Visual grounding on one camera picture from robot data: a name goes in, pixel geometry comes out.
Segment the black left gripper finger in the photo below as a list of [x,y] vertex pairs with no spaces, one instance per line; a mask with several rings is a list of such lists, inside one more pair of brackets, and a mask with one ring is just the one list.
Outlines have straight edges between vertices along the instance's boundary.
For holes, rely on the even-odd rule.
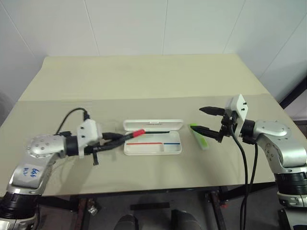
[[111,141],[127,141],[129,139],[134,138],[133,133],[130,134],[119,134],[119,133],[111,133],[111,132],[106,132],[103,133],[103,139],[104,140],[111,140]]
[[101,152],[101,151],[106,151],[106,150],[111,150],[111,149],[117,148],[118,146],[124,144],[125,141],[127,141],[129,139],[130,139],[129,137],[122,137],[122,138],[117,139],[117,140],[112,140],[110,142],[106,142],[102,146],[95,147],[94,151],[95,152]]

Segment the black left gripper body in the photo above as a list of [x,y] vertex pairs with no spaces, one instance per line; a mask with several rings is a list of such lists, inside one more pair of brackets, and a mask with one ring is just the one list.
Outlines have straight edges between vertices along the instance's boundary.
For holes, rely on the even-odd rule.
[[89,144],[84,149],[84,154],[85,155],[92,155],[92,157],[93,157],[93,165],[94,166],[99,164],[97,153],[108,150],[107,149],[107,147],[108,147],[107,145],[101,145],[100,144],[100,141],[103,140],[103,139],[106,139],[107,137],[108,137],[107,133],[102,133],[102,137],[99,140],[94,141],[92,144]]

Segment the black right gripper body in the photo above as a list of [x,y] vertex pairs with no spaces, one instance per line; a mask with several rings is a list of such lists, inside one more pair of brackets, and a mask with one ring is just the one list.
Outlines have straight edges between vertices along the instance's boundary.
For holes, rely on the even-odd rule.
[[227,113],[224,113],[223,118],[221,120],[221,128],[218,134],[218,138],[217,141],[219,143],[222,142],[224,137],[230,137],[231,136],[231,132],[230,132],[230,127],[233,127],[233,132],[236,129],[236,121],[238,118],[238,114],[236,111],[232,111],[230,115],[228,115]]

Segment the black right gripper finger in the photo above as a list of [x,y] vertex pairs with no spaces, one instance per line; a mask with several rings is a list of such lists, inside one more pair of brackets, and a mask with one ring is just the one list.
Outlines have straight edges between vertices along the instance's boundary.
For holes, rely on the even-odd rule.
[[205,106],[199,109],[200,111],[208,114],[208,115],[214,115],[214,116],[224,116],[225,109],[219,108],[219,107],[212,107],[212,106]]
[[223,137],[222,135],[217,132],[217,131],[213,131],[213,130],[210,130],[209,128],[207,127],[203,127],[203,126],[191,126],[191,129],[197,133],[199,133],[200,135],[202,136],[205,136],[205,137],[209,137],[209,138],[212,138],[212,139],[215,139],[216,141],[218,142],[221,142],[223,140]]

